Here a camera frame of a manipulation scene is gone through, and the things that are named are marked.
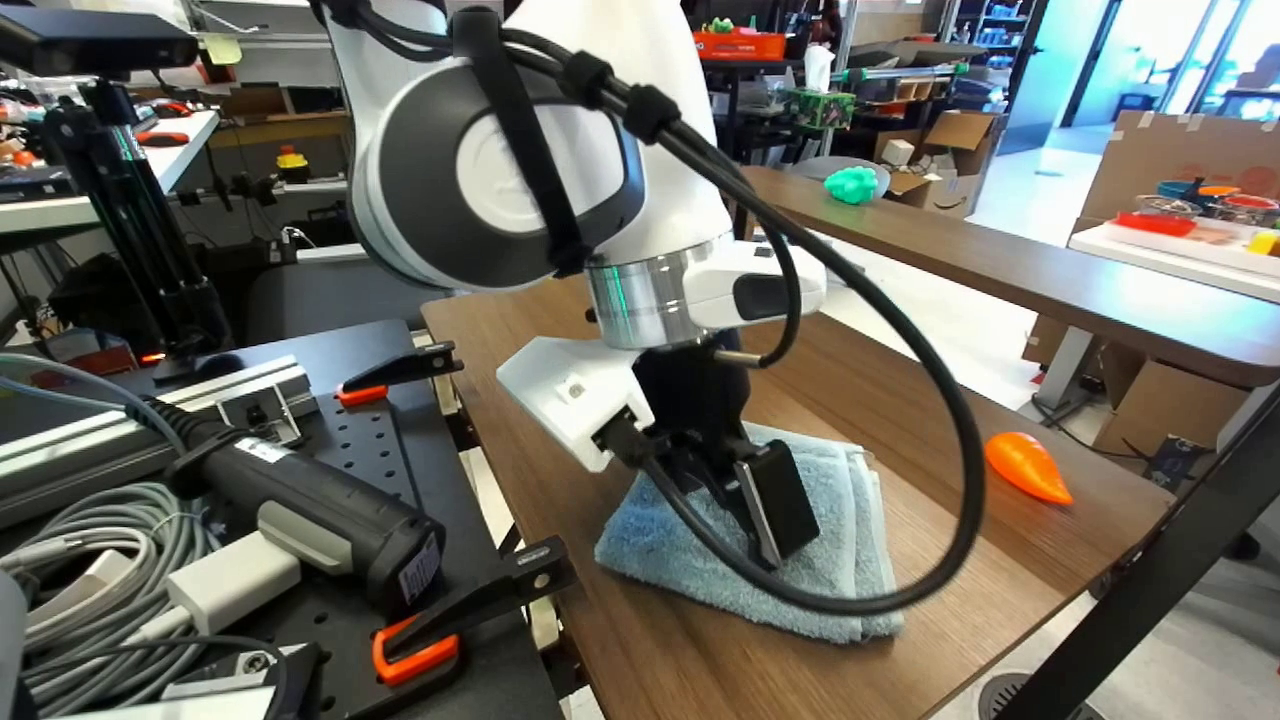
blue towel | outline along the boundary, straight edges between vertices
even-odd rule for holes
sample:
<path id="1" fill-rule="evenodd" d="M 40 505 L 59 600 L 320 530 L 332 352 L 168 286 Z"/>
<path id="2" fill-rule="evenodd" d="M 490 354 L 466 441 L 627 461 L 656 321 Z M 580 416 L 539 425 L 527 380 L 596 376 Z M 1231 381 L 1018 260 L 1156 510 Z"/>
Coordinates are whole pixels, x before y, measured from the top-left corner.
<path id="1" fill-rule="evenodd" d="M 781 439 L 791 447 L 820 533 L 786 560 L 777 574 L 810 592 L 870 597 L 896 588 L 884 534 L 879 478 L 856 445 L 746 425 L 756 443 Z M 722 537 L 746 552 L 746 537 L 707 489 L 689 501 Z M 595 561 L 644 583 L 728 610 L 754 623 L 801 635 L 854 643 L 896 635 L 902 614 L 874 618 L 819 615 L 787 605 L 739 578 L 676 516 L 643 473 L 595 544 Z"/>

white floor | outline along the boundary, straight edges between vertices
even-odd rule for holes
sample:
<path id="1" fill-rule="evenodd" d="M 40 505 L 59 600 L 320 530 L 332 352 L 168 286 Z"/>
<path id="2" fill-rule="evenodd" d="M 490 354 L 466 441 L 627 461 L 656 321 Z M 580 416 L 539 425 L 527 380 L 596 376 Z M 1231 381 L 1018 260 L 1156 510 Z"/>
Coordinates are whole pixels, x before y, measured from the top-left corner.
<path id="1" fill-rule="evenodd" d="M 1100 160 L 1093 154 L 1052 149 L 997 158 L 972 222 L 1065 246 Z M 1020 355 L 1034 313 L 845 243 L 836 246 L 867 268 L 868 275 L 924 331 L 956 379 L 1010 409 L 1028 401 L 1038 368 Z M 883 320 L 847 288 L 835 288 L 824 311 L 905 354 Z M 1092 438 L 1105 416 L 1105 410 L 1093 409 L 1073 418 L 1070 427 Z M 493 516 L 495 537 L 500 537 L 511 515 L 497 488 L 486 487 L 492 483 L 492 477 L 477 478 L 477 492 L 486 516 Z M 1170 614 L 1094 693 L 1097 710 L 1108 720 L 1280 717 L 1276 656 L 1208 620 L 1215 612 L 1229 615 L 1225 606 L 1190 597 L 1196 600 Z M 1276 598 L 1280 601 L 1280 591 Z M 1034 670 L 1092 603 L 1088 596 L 1078 598 L 987 676 Z M 934 717 L 977 719 L 983 682 L 979 679 Z M 589 688 L 567 698 L 564 707 L 573 720 L 602 717 Z"/>

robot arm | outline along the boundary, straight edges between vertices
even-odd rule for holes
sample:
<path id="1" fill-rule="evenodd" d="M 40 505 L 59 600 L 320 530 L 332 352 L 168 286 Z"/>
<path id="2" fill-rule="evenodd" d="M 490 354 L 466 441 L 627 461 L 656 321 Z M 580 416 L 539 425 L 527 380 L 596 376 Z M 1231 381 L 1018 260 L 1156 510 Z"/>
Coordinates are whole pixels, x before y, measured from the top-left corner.
<path id="1" fill-rule="evenodd" d="M 984 487 L 964 397 L 878 288 L 760 202 L 714 149 L 677 0 L 525 0 L 500 29 L 492 15 L 456 17 L 449 38 L 443 13 L 419 0 L 312 1 L 356 119 L 351 208 L 370 256 L 410 282 L 467 291 L 586 275 L 602 340 L 536 338 L 499 369 L 575 457 L 591 470 L 614 454 L 643 466 L 713 553 L 805 609 L 882 614 L 959 570 Z M 462 56 L 439 59 L 454 44 Z M 769 246 L 732 238 L 722 192 L 759 218 Z M 934 571 L 879 598 L 813 596 L 769 573 L 818 527 L 790 451 L 751 445 L 740 420 L 748 368 L 785 354 L 800 315 L 822 302 L 826 268 L 902 334 L 961 436 L 955 543 Z M 732 328 L 780 316 L 778 348 L 741 351 Z M 739 521 L 750 560 L 690 510 L 684 493 L 696 487 Z"/>

orange toy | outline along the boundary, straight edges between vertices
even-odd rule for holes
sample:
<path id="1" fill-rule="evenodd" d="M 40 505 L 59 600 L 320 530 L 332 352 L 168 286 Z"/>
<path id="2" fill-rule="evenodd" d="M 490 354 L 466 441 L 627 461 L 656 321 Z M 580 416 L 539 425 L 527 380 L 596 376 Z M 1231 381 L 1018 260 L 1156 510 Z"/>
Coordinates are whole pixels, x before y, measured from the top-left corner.
<path id="1" fill-rule="evenodd" d="M 1027 433 L 1000 433 L 987 441 L 987 462 L 1032 497 L 1055 505 L 1075 502 L 1048 451 Z"/>

white table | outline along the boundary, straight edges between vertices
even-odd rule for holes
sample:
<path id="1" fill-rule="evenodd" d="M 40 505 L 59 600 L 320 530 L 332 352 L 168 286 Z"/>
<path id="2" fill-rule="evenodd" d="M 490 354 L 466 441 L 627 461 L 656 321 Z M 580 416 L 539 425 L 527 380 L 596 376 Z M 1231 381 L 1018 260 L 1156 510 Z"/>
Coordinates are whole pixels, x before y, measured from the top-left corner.
<path id="1" fill-rule="evenodd" d="M 1198 258 L 1187 258 L 1151 247 L 1140 247 L 1110 237 L 1114 225 L 1103 223 L 1071 236 L 1066 246 L 1100 258 L 1110 258 L 1157 273 L 1230 290 L 1271 302 L 1280 302 L 1280 278 L 1229 268 Z"/>
<path id="2" fill-rule="evenodd" d="M 202 110 L 187 118 L 159 120 L 148 132 L 180 132 L 191 138 L 177 147 L 143 147 L 160 190 L 169 192 L 218 128 L 218 113 Z M 0 204 L 0 234 L 97 224 L 88 197 L 59 197 Z"/>

